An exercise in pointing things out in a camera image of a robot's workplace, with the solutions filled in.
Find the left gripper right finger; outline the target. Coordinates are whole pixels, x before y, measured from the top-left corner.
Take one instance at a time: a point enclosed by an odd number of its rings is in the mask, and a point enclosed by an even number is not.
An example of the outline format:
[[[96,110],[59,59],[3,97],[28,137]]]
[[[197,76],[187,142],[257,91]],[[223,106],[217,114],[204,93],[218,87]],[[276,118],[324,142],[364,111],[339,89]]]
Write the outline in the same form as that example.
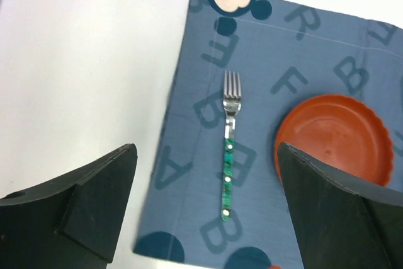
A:
[[[402,268],[402,193],[278,148],[304,268]]]

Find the red plastic plate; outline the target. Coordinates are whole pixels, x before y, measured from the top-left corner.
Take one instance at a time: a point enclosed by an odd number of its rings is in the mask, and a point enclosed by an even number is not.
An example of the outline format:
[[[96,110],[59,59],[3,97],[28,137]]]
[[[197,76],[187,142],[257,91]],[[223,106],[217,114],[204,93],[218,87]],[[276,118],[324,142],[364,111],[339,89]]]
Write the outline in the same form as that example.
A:
[[[276,171],[281,143],[371,183],[390,183],[394,152],[389,131],[370,107],[352,97],[323,94],[293,107],[276,132]]]

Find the blue letter-print cloth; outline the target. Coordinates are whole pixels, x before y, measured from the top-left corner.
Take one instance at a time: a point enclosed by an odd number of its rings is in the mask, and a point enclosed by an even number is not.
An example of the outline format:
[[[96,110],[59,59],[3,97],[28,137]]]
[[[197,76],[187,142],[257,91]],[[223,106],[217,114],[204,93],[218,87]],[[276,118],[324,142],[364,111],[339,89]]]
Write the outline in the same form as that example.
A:
[[[232,211],[221,219],[224,72],[238,72]],[[402,29],[282,0],[190,0],[133,252],[210,268],[302,268],[273,163],[279,122],[318,94],[352,96],[394,143],[402,190]]]

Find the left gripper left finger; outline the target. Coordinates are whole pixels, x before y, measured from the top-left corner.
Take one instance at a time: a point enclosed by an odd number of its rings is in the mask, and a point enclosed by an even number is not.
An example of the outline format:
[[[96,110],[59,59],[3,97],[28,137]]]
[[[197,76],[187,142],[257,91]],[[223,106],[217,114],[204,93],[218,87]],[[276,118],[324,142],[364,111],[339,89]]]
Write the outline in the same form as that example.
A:
[[[113,261],[137,165],[125,144],[1,199],[1,268],[106,268]]]

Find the green-handled fork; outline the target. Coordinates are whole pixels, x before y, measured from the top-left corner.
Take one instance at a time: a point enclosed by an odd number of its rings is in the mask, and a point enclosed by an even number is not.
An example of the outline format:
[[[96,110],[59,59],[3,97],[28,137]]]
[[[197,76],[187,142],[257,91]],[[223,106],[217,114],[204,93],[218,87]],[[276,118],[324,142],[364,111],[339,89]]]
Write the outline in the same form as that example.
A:
[[[223,109],[225,113],[224,155],[222,170],[221,219],[228,221],[232,211],[232,167],[236,137],[236,116],[241,110],[241,79],[238,72],[225,71],[223,84]]]

